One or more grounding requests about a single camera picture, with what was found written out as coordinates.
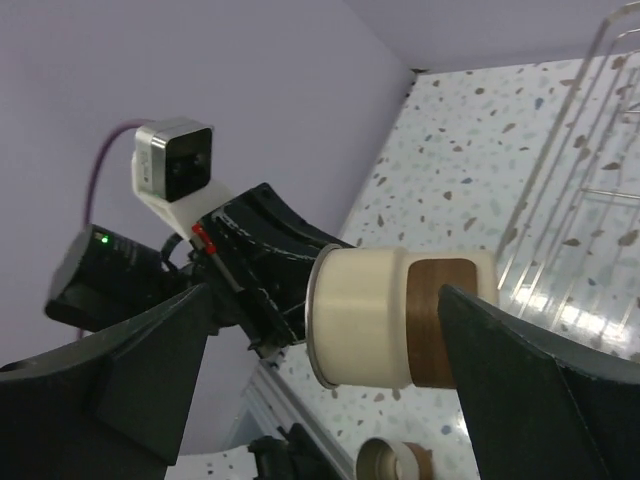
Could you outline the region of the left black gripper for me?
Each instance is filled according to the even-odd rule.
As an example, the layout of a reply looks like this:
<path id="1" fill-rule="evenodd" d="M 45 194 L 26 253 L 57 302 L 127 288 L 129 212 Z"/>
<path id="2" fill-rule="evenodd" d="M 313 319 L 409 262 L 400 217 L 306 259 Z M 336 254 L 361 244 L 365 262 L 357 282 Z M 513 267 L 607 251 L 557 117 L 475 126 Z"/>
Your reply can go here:
<path id="1" fill-rule="evenodd" d="M 307 222 L 268 183 L 201 216 L 192 226 L 197 262 L 231 302 L 231 325 L 261 359 L 306 340 L 311 267 L 328 245 L 353 248 Z"/>

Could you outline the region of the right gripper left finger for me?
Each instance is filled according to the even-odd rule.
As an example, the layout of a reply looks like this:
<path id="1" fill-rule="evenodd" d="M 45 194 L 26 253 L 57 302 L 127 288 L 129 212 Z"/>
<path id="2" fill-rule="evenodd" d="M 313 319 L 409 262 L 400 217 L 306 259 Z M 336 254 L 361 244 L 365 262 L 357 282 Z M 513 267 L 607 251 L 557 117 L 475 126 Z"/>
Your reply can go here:
<path id="1" fill-rule="evenodd" d="M 193 287 L 1 369 L 4 479 L 162 479 L 177 461 L 208 329 Z"/>

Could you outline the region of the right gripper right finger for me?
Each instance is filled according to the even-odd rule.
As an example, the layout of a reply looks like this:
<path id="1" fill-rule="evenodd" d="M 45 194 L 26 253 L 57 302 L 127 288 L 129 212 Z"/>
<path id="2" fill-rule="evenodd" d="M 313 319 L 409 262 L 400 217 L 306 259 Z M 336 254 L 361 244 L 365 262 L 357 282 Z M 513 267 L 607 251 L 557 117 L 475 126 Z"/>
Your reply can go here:
<path id="1" fill-rule="evenodd" d="M 638 364 L 449 285 L 438 314 L 481 478 L 638 478 Z"/>

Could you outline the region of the steel cup with brown band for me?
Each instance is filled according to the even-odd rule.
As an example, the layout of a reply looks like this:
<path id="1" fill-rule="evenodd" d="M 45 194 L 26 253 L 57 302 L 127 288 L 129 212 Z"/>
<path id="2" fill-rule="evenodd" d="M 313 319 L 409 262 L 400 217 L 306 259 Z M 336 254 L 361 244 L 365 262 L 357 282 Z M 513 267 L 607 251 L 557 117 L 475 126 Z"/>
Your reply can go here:
<path id="1" fill-rule="evenodd" d="M 307 354 L 318 382 L 327 389 L 455 388 L 438 315 L 444 285 L 496 304 L 494 254 L 323 248 L 305 298 Z"/>

